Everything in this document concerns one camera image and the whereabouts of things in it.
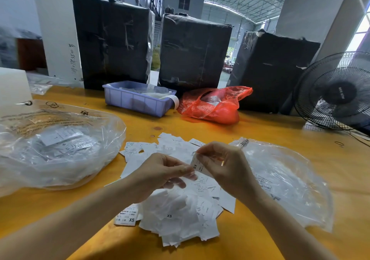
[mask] pile of tags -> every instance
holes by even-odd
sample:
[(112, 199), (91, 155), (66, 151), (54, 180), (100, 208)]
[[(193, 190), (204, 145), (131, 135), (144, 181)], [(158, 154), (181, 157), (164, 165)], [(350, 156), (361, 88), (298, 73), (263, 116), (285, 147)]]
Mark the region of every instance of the pile of tags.
[[(121, 178), (138, 169), (153, 153), (160, 152), (173, 156), (185, 163), (194, 164), (195, 151), (204, 143), (192, 139), (184, 141), (181, 137), (162, 133), (158, 144), (146, 142), (127, 142), (125, 150), (126, 167)], [(225, 192), (215, 179), (197, 172), (198, 179), (192, 181), (182, 178), (187, 187), (181, 189), (158, 189), (140, 204), (132, 204), (115, 219), (116, 225), (135, 226), (152, 231), (162, 237), (163, 246), (178, 247), (182, 241), (193, 237), (208, 240), (219, 236), (216, 218), (223, 208), (234, 213), (235, 198)]]

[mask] electric fan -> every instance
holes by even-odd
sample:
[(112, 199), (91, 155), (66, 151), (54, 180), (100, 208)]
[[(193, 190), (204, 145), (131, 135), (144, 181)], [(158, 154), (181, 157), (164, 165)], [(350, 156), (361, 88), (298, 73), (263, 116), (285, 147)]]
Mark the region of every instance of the electric fan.
[(293, 102), (301, 117), (322, 128), (369, 125), (370, 53), (337, 53), (315, 62), (298, 81)]

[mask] plastic bag with printed text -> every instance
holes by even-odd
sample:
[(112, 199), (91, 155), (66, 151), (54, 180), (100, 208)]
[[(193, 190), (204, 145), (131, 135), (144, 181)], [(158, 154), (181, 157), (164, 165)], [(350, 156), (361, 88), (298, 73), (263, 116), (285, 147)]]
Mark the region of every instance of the plastic bag with printed text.
[(332, 230), (331, 193), (308, 159), (288, 148), (243, 137), (230, 145), (242, 148), (262, 189), (303, 227)]
[(239, 101), (252, 92), (244, 86), (192, 90), (183, 94), (177, 111), (197, 119), (234, 124), (239, 122)]
[(42, 100), (3, 107), (0, 197), (22, 187), (79, 187), (114, 159), (125, 135), (111, 113)]

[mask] black plastic wrapping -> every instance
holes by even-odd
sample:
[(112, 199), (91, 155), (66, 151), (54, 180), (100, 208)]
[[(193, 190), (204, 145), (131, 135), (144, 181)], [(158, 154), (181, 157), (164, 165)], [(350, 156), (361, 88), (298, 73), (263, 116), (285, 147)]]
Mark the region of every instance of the black plastic wrapping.
[(154, 13), (115, 0), (73, 0), (86, 89), (124, 80), (146, 83)]
[(177, 94), (216, 88), (229, 46), (232, 26), (190, 16), (162, 18), (159, 83)]
[(305, 39), (245, 32), (228, 82), (253, 88), (240, 109), (278, 113), (319, 47)]

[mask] plastic tray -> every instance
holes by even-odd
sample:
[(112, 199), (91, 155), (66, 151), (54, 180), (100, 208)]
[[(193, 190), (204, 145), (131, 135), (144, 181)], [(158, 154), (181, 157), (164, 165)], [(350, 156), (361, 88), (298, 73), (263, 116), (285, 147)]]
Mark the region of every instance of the plastic tray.
[(162, 117), (173, 105), (170, 98), (157, 99), (125, 89), (146, 88), (148, 85), (133, 81), (122, 81), (103, 85), (105, 103), (155, 117)]

